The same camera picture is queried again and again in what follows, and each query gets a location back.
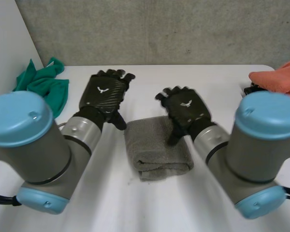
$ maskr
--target black glove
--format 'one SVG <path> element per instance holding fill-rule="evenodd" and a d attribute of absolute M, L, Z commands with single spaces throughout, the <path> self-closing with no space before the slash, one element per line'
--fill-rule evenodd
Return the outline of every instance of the black glove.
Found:
<path fill-rule="evenodd" d="M 245 95 L 248 95 L 250 93 L 257 92 L 257 91 L 267 91 L 267 90 L 259 87 L 258 85 L 254 84 L 254 83 L 251 83 L 250 87 L 244 88 Z"/>
<path fill-rule="evenodd" d="M 98 74 L 91 76 L 83 93 L 79 103 L 80 112 L 95 117 L 94 121 L 99 124 L 100 129 L 102 129 L 100 121 L 112 123 L 119 130 L 127 127 L 118 109 L 135 75 L 128 73 L 122 78 L 124 74 L 124 70 L 99 71 Z"/>
<path fill-rule="evenodd" d="M 161 105 L 166 108 L 169 118 L 173 121 L 174 128 L 168 141 L 169 145 L 175 145 L 184 135 L 193 136 L 200 124 L 214 125 L 206 105 L 193 89 L 181 89 L 178 86 L 172 90 L 165 88 L 156 96 L 156 100 L 161 101 Z"/>

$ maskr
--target orange cloth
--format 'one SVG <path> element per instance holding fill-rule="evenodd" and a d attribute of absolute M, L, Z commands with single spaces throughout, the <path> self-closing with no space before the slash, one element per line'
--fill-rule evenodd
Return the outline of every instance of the orange cloth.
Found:
<path fill-rule="evenodd" d="M 251 72 L 249 78 L 261 88 L 290 95 L 290 61 L 275 71 Z"/>

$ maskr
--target white table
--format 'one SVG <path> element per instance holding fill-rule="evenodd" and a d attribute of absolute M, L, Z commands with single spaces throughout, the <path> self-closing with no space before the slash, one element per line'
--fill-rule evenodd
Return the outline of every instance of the white table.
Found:
<path fill-rule="evenodd" d="M 60 79 L 70 79 L 68 103 L 57 122 L 67 121 L 91 74 L 124 69 L 136 75 L 120 113 L 131 121 L 165 115 L 154 97 L 165 87 L 189 86 L 198 91 L 213 120 L 231 131 L 241 100 L 241 86 L 263 65 L 170 65 L 66 67 Z M 140 182 L 127 160 L 122 131 L 105 124 L 100 143 L 61 215 L 27 207 L 0 205 L 0 232 L 290 232 L 290 201 L 256 220 L 244 219 L 233 207 L 211 173 L 191 149 L 195 167 L 188 174 L 157 182 Z M 191 140 L 186 138 L 192 147 Z M 290 186 L 290 160 L 278 175 Z M 0 194 L 13 196 L 21 178 L 0 162 Z"/>

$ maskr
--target white logo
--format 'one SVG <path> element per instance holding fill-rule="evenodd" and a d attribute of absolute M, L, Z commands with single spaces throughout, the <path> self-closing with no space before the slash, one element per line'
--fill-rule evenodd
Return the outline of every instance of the white logo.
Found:
<path fill-rule="evenodd" d="M 98 91 L 100 91 L 100 93 L 106 92 L 108 90 L 109 90 L 108 88 L 107 89 L 100 89 L 100 87 L 98 86 Z"/>
<path fill-rule="evenodd" d="M 190 100 L 187 104 L 181 103 L 180 105 L 185 106 L 185 107 L 190 107 L 191 103 L 192 103 L 192 100 Z"/>

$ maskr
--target green towel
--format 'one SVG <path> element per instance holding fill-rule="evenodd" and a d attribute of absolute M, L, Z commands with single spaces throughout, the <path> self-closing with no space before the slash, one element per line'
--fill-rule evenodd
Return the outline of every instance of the green towel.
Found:
<path fill-rule="evenodd" d="M 32 60 L 27 69 L 17 79 L 13 91 L 27 90 L 39 94 L 58 117 L 68 100 L 69 80 L 58 80 L 55 77 L 62 73 L 64 65 L 52 57 L 46 68 L 36 70 Z"/>

